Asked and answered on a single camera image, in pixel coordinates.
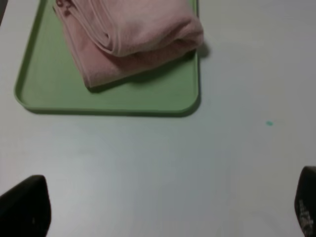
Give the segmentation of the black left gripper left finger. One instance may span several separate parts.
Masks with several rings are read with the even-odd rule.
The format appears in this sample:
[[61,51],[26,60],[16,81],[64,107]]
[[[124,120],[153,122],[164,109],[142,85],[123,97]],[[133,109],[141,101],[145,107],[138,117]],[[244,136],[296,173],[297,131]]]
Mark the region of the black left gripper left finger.
[[2,237],[45,237],[51,223],[46,178],[32,175],[0,196]]

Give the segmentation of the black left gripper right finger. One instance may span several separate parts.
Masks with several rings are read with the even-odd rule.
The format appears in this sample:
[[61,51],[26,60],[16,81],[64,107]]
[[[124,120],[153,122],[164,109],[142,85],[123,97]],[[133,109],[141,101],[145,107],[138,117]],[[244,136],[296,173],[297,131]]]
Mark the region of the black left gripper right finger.
[[305,166],[300,174],[294,200],[299,226],[305,237],[316,236],[316,167]]

